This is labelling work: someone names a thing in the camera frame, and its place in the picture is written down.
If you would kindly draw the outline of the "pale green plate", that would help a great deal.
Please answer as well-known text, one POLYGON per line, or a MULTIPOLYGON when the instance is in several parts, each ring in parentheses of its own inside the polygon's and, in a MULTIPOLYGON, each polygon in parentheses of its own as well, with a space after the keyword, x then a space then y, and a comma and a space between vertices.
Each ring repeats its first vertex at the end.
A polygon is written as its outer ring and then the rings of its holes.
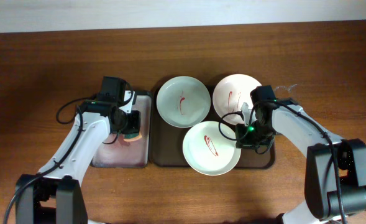
POLYGON ((179 76, 166 81, 159 89, 156 106, 160 117, 177 128, 192 127, 207 117, 211 98, 198 79, 179 76))

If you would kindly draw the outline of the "small metal tray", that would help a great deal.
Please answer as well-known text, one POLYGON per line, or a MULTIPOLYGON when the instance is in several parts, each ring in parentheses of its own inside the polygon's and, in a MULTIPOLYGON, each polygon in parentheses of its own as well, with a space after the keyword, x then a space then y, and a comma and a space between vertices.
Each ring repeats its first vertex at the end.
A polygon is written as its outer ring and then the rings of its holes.
POLYGON ((125 142, 124 135, 110 134, 94 155, 91 165, 98 168, 141 168, 148 162, 150 142, 150 121, 152 115, 152 94, 138 91, 133 110, 140 111, 140 132, 142 139, 125 142))

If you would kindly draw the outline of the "white plate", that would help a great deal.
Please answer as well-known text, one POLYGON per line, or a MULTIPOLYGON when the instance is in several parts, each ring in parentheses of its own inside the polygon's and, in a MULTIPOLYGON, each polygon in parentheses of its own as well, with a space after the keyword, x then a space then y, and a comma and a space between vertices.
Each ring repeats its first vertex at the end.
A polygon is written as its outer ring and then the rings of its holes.
POLYGON ((196 124, 185 134, 182 151, 186 162, 204 175, 223 175, 238 163, 241 150, 236 148, 234 131, 216 121, 196 124))

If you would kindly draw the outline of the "large dark brown tray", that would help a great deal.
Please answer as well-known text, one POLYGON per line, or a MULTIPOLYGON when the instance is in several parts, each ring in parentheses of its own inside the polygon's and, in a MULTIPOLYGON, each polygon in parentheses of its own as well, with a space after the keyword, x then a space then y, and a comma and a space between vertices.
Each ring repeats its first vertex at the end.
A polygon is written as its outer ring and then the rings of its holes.
MULTIPOLYGON (((150 123, 149 160, 159 167, 189 168, 186 162, 182 144, 187 128, 177 128, 164 121, 156 106, 159 89, 153 93, 152 115, 150 123)), ((276 161, 275 147, 271 147, 265 154, 257 154, 253 150, 243 149, 236 169, 267 170, 276 161)))

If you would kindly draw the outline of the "pink plate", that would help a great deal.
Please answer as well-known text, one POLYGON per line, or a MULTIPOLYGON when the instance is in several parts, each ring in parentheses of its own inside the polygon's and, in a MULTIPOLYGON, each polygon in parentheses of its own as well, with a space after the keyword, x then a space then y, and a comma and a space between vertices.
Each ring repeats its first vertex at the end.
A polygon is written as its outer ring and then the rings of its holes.
POLYGON ((250 92, 262 84, 255 78, 234 74, 223 78, 213 91, 213 107, 221 118, 227 113, 240 111, 247 103, 249 109, 253 107, 250 92))

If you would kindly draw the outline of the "orange green sponge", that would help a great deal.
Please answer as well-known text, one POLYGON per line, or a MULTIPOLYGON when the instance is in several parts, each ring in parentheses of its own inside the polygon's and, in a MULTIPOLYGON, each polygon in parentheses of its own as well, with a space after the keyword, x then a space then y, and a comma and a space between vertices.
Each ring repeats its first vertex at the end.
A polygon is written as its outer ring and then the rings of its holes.
POLYGON ((125 142, 134 142, 138 141, 139 139, 142 139, 142 134, 140 131, 138 133, 125 134, 123 138, 125 142))

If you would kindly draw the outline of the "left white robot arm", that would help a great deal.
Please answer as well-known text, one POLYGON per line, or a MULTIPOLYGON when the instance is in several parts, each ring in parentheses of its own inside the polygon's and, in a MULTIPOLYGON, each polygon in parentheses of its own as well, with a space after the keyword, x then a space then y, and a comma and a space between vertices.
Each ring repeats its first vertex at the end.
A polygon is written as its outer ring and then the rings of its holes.
POLYGON ((53 157, 35 175, 23 174, 9 203, 17 223, 91 223, 81 184, 100 145, 110 134, 139 132, 134 100, 85 100, 53 157))

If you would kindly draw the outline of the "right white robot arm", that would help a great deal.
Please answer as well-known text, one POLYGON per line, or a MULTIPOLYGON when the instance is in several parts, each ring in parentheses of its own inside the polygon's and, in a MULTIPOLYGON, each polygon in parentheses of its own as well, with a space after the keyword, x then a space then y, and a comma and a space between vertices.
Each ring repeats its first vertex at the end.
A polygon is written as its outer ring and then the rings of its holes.
POLYGON ((306 158, 304 202, 277 223, 346 223, 366 211, 366 144, 322 127, 292 99, 258 100, 238 112, 237 147, 258 149, 284 135, 306 158))

